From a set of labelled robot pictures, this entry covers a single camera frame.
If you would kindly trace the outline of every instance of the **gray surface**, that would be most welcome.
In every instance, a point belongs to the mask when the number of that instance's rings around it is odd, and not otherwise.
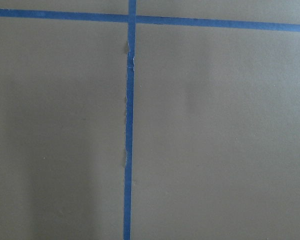
[[[0,18],[0,240],[122,239],[126,39]]]
[[[300,33],[137,26],[132,240],[300,240]]]
[[[0,0],[0,9],[128,14],[128,0]]]
[[[137,0],[137,14],[300,24],[300,0]]]

